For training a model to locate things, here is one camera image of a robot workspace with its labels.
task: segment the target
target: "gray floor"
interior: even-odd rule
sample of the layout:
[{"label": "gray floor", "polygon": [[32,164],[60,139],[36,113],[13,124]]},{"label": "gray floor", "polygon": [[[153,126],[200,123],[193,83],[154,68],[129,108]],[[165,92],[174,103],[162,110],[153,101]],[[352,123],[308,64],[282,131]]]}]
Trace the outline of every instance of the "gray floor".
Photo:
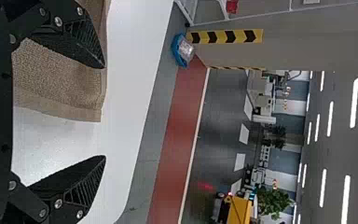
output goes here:
[{"label": "gray floor", "polygon": [[[358,106],[356,127],[350,129],[353,81],[358,74],[326,73],[324,91],[321,75],[310,83],[310,111],[305,134],[312,121],[311,144],[303,150],[302,162],[308,164],[306,187],[302,190],[298,213],[302,224],[340,223],[344,178],[351,176],[348,223],[358,223]],[[331,137],[326,136],[328,108],[335,102]],[[315,120],[321,114],[318,142],[314,142]],[[319,207],[322,170],[327,169],[324,208]]]},{"label": "gray floor", "polygon": [[182,12],[174,5],[147,112],[130,196],[123,214],[116,223],[141,224],[147,221],[178,69],[171,53],[171,43],[175,35],[186,31],[185,23]]},{"label": "gray floor", "polygon": [[[229,192],[244,176],[244,170],[234,172],[237,153],[254,165],[260,125],[243,111],[246,85],[243,71],[211,70],[182,223],[211,222],[215,193]],[[248,145],[239,141],[242,124],[250,130]]]}]

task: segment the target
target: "blue object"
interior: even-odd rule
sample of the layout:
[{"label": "blue object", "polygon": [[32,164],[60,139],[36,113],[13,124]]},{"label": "blue object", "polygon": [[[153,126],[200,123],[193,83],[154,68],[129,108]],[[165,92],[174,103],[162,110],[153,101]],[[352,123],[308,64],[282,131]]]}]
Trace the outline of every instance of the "blue object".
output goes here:
[{"label": "blue object", "polygon": [[172,50],[173,57],[175,57],[175,60],[178,63],[178,65],[187,68],[188,66],[187,62],[179,54],[179,45],[181,43],[182,38],[186,38],[186,36],[184,34],[179,34],[173,38],[173,42],[171,44],[171,50]]}]

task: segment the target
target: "yellow and black striped barrier arm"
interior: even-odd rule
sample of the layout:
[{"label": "yellow and black striped barrier arm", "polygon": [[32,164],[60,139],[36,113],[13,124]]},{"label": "yellow and black striped barrier arm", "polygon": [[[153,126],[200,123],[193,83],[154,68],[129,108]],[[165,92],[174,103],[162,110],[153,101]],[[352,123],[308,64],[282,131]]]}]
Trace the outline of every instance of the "yellow and black striped barrier arm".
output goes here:
[{"label": "yellow and black striped barrier arm", "polygon": [[186,38],[193,44],[243,44],[263,42],[263,29],[193,31]]},{"label": "yellow and black striped barrier arm", "polygon": [[225,66],[208,66],[212,69],[224,69],[224,70],[255,70],[255,71],[266,71],[266,68],[259,67],[225,67]]}]

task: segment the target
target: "red stripe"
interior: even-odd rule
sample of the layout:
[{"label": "red stripe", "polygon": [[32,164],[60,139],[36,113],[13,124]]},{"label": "red stripe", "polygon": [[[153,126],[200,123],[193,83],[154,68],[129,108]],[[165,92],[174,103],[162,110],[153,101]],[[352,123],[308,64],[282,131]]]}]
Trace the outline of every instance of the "red stripe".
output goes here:
[{"label": "red stripe", "polygon": [[196,56],[179,68],[147,223],[177,223],[207,68]]}]

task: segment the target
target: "beige fabric bag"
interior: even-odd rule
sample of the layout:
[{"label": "beige fabric bag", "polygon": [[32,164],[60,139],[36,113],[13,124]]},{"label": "beige fabric bag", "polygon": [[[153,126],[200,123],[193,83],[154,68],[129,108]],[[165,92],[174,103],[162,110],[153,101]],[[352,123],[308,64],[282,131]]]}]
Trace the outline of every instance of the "beige fabric bag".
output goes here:
[{"label": "beige fabric bag", "polygon": [[[110,0],[77,0],[90,14],[107,62]],[[64,119],[101,121],[106,69],[87,67],[26,39],[12,54],[14,104]]]}]

